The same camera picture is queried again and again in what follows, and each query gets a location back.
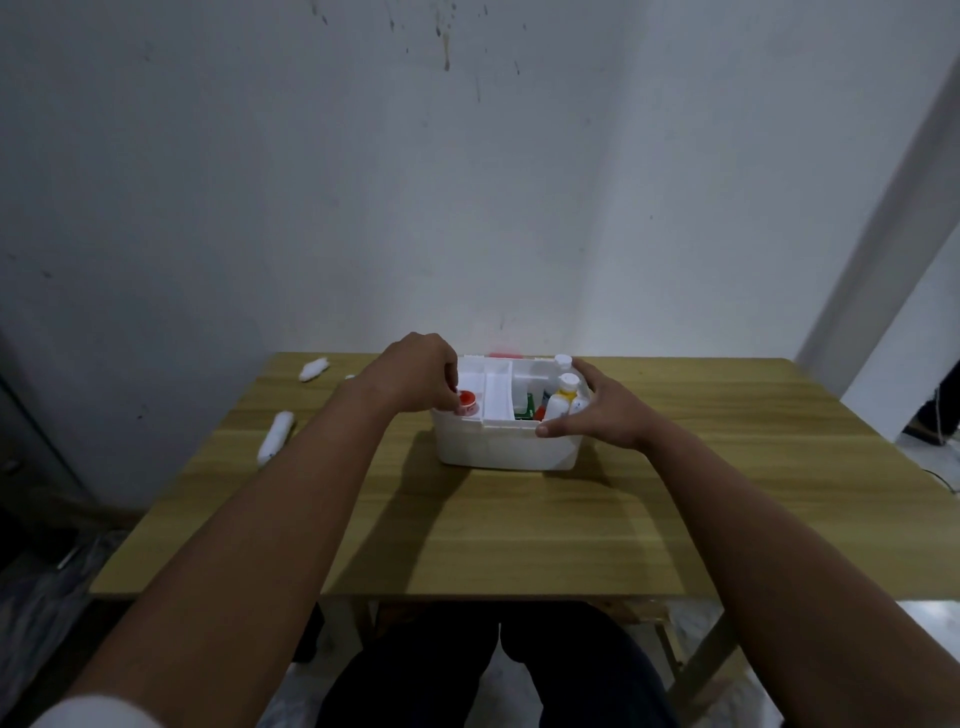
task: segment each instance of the hand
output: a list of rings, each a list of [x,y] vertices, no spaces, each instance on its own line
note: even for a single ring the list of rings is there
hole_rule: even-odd
[[[589,407],[575,415],[548,420],[537,427],[537,436],[589,435],[618,448],[645,449],[665,418],[583,359],[574,359],[573,367],[593,390]]]
[[[438,334],[408,333],[380,354],[356,381],[372,387],[395,412],[454,410],[457,352]]]

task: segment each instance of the left hand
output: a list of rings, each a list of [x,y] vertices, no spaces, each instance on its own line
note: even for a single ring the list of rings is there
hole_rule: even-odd
[[[457,352],[436,333],[408,333],[387,347],[357,380],[374,388],[395,412],[453,411],[460,406]]]

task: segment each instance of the dark pants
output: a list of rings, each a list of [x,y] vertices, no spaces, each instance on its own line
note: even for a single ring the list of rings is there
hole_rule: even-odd
[[[917,412],[917,419],[921,425],[933,432],[937,431],[939,421],[940,434],[944,439],[953,437],[960,425],[960,362],[940,382],[940,397],[935,397],[921,407]]]
[[[677,724],[647,656],[584,602],[444,602],[353,658],[318,728],[462,726],[498,634],[530,670],[541,728]]]

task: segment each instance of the white cotton wad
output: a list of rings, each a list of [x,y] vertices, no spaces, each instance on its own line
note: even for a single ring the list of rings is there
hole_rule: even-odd
[[[270,432],[263,438],[263,445],[260,446],[260,452],[256,454],[256,464],[259,467],[265,466],[270,459],[274,457],[284,443],[287,441],[287,435],[294,426],[293,412],[277,412],[274,417],[274,423],[270,425]]]
[[[326,360],[325,356],[321,356],[319,359],[315,359],[309,364],[304,364],[303,369],[300,370],[300,381],[310,381],[310,379],[315,379],[329,369],[329,367],[330,362]]]

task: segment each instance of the wooden table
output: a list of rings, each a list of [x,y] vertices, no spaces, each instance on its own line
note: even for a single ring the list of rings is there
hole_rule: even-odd
[[[256,471],[277,411],[298,426],[366,354],[279,353],[157,499],[91,587],[139,594]],[[958,599],[958,503],[785,359],[593,358],[703,438],[897,599]],[[566,473],[441,465],[430,418],[387,430],[323,588],[325,597],[713,596],[684,524],[635,452],[585,443]],[[735,648],[721,619],[671,696],[703,686]]]

